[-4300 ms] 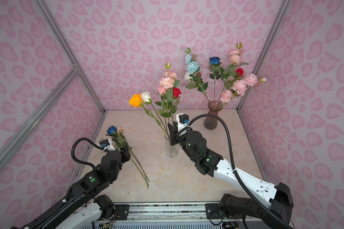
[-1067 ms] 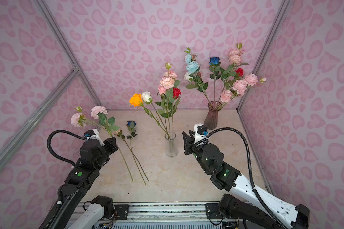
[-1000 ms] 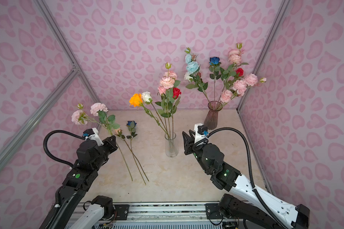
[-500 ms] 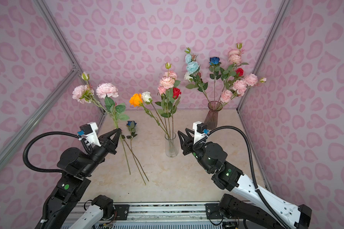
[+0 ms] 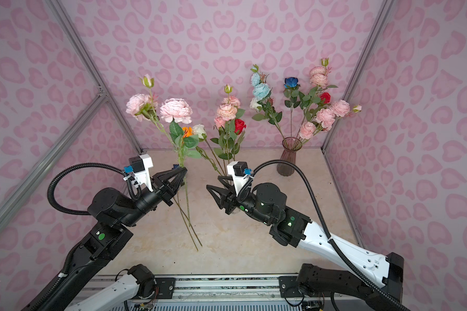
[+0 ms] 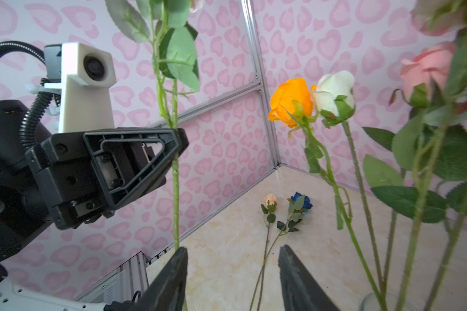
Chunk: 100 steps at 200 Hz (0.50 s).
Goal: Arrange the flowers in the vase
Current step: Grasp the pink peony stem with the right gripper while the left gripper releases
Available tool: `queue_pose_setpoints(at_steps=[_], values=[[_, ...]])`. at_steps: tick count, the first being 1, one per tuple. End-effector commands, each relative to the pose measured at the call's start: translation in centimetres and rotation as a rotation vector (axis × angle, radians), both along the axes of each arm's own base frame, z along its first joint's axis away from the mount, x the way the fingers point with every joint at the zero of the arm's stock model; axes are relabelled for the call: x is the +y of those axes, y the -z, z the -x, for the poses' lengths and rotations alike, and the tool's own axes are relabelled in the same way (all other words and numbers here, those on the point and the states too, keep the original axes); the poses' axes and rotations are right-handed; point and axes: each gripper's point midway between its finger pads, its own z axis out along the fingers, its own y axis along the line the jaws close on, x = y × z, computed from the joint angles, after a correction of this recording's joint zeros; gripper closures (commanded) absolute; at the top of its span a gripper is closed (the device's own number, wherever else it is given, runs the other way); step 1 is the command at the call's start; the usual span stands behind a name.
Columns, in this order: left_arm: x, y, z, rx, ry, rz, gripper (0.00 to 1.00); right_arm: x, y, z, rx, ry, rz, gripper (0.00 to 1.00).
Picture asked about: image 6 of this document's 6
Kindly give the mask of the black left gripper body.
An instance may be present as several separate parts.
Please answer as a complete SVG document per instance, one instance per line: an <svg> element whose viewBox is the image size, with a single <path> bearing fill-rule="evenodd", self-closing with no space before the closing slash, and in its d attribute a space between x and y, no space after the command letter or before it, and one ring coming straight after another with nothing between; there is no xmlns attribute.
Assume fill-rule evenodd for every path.
<svg viewBox="0 0 467 311"><path fill-rule="evenodd" d="M183 128L117 128L54 134L25 156L51 219L66 230L165 185L188 146Z"/></svg>

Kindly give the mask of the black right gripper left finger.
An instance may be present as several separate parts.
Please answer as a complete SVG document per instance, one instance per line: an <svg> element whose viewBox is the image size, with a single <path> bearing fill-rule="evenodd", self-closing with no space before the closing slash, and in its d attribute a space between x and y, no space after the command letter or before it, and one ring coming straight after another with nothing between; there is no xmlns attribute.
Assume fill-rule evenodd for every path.
<svg viewBox="0 0 467 311"><path fill-rule="evenodd" d="M134 310L182 311L187 274L188 250L180 247L134 305Z"/></svg>

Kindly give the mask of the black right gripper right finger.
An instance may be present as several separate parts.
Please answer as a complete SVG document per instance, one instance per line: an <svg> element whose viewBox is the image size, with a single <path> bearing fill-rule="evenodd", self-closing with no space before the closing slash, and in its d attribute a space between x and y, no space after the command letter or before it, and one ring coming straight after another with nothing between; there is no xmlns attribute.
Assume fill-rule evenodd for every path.
<svg viewBox="0 0 467 311"><path fill-rule="evenodd" d="M339 310L288 245L280 248L278 266L285 310Z"/></svg>

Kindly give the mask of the clear glass vase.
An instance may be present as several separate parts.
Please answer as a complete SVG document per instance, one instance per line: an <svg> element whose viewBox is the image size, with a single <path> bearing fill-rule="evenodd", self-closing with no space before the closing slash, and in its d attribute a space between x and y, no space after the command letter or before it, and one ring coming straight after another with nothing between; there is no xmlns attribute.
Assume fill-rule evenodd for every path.
<svg viewBox="0 0 467 311"><path fill-rule="evenodd" d="M388 311L394 311L396 309L398 296L395 294L386 294L385 303ZM359 304L359 311L380 311L381 305L377 300L376 295L372 292L364 296ZM421 311L422 307L417 306L414 303L406 301L402 310L407 311Z"/></svg>

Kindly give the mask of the pale pink white flower bunch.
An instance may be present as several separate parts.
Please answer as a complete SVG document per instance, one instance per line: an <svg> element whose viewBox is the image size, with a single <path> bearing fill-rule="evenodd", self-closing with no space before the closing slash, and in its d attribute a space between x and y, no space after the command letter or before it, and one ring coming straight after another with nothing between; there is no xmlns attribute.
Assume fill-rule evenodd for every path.
<svg viewBox="0 0 467 311"><path fill-rule="evenodd" d="M195 46L198 32L188 19L204 2L137 1L131 5L128 1L106 1L105 5L127 38L151 45L160 116L169 128L178 129L178 98L200 89Z"/></svg>

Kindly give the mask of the single pink rose stem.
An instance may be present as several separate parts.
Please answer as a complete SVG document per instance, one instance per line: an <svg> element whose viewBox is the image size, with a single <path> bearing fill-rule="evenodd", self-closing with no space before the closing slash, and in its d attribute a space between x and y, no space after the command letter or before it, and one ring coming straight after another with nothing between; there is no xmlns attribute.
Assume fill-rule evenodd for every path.
<svg viewBox="0 0 467 311"><path fill-rule="evenodd" d="M413 222L396 310L406 307L421 227L445 223L449 209L457 213L455 223L446 225L448 243L424 306L429 310L467 219L467 35L404 60L400 76L400 93L411 112L389 142L396 162L411 173L413 184L390 183L379 161L371 156L363 166L376 198Z"/></svg>

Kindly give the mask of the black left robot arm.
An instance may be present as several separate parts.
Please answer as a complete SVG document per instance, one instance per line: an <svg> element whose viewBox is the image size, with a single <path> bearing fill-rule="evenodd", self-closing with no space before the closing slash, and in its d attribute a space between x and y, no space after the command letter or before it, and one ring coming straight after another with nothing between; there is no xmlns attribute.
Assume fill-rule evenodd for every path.
<svg viewBox="0 0 467 311"><path fill-rule="evenodd" d="M0 310L180 310L188 253L180 248L153 284L130 301L83 303L14 283L2 262L51 225L76 229L165 185L188 147L172 128L116 128L111 54L78 42L39 49L0 43L0 58L30 54L47 76L35 101L0 101Z"/></svg>

